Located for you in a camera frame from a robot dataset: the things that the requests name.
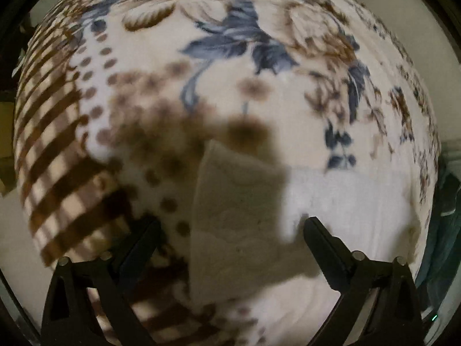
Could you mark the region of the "white knitted sweater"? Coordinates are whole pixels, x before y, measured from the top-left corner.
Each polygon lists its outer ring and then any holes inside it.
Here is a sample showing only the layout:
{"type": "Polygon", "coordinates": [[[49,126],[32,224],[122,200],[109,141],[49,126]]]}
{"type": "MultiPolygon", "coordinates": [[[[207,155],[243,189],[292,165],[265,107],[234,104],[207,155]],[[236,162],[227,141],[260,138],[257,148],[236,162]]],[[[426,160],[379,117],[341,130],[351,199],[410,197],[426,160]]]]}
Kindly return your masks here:
{"type": "Polygon", "coordinates": [[[303,239],[308,216],[371,259],[420,266],[420,222],[397,176],[273,166],[207,145],[192,207],[190,295],[215,305],[213,322],[236,345],[304,345],[338,300],[303,239]]]}

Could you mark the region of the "dark green folded blanket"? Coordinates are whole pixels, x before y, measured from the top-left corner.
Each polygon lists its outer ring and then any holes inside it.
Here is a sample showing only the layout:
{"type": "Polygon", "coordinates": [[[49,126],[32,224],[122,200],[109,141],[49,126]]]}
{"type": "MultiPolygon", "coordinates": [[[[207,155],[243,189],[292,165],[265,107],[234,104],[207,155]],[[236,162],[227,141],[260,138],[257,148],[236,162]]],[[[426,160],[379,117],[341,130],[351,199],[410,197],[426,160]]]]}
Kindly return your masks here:
{"type": "Polygon", "coordinates": [[[423,261],[416,277],[420,311],[438,311],[460,265],[460,179],[439,161],[423,261]]]}

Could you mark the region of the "floral bed blanket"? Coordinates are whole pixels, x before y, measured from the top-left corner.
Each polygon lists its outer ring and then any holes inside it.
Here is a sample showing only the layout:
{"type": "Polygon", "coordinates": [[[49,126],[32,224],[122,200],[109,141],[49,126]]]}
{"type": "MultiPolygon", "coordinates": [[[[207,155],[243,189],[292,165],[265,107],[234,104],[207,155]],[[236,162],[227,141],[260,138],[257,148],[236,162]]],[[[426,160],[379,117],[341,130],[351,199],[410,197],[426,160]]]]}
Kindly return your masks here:
{"type": "Polygon", "coordinates": [[[98,258],[142,216],[160,220],[167,246],[151,263],[182,270],[131,305],[153,345],[236,345],[189,287],[211,141],[273,166],[395,175],[426,247],[434,110],[401,42],[357,1],[60,0],[31,38],[17,93],[23,210],[53,273],[64,256],[98,258]]]}

